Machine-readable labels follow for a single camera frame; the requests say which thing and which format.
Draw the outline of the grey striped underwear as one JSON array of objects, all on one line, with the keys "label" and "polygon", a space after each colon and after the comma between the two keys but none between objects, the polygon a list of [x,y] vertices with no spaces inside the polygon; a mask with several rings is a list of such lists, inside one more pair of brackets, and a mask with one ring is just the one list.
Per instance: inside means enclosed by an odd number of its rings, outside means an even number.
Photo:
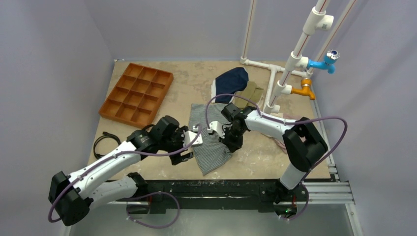
[{"label": "grey striped underwear", "polygon": [[216,170],[228,162],[232,153],[221,142],[217,134],[208,134],[206,123],[206,105],[192,104],[188,126],[192,127],[199,124],[201,126],[203,144],[193,147],[194,157],[203,175]]}]

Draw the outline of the navy blue underwear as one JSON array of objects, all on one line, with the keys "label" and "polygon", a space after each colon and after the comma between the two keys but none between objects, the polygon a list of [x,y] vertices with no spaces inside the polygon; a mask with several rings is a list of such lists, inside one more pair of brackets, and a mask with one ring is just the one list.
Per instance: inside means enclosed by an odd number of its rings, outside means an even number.
[{"label": "navy blue underwear", "polygon": [[219,94],[235,94],[243,91],[248,84],[249,76],[244,67],[235,67],[215,78],[211,84],[211,97]]}]

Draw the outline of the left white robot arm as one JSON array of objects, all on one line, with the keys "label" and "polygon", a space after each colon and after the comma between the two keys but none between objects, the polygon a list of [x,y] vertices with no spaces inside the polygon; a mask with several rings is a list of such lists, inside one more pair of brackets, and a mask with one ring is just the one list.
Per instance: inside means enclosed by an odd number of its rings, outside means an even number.
[{"label": "left white robot arm", "polygon": [[151,156],[169,157],[172,165],[187,161],[192,155],[183,152],[202,143],[202,131],[201,124],[189,128],[180,126],[171,116],[164,116],[157,124],[132,132],[113,151],[90,165],[70,174],[56,173],[49,189],[48,221],[72,226],[91,209],[109,202],[150,200],[159,192],[150,191],[139,173],[129,173],[119,180],[110,177]]}]

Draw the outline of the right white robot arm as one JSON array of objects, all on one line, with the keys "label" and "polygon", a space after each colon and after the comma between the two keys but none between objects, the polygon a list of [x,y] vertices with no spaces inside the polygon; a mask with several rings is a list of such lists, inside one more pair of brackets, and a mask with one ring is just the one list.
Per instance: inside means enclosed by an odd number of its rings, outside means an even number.
[{"label": "right white robot arm", "polygon": [[223,130],[219,140],[230,152],[242,147],[246,131],[258,131],[284,143],[290,164],[276,187],[277,196],[282,200],[288,200],[295,194],[295,187],[328,151],[324,139],[308,118],[274,118],[259,113],[255,107],[248,106],[241,110],[234,104],[226,105],[221,114],[231,126]]}]

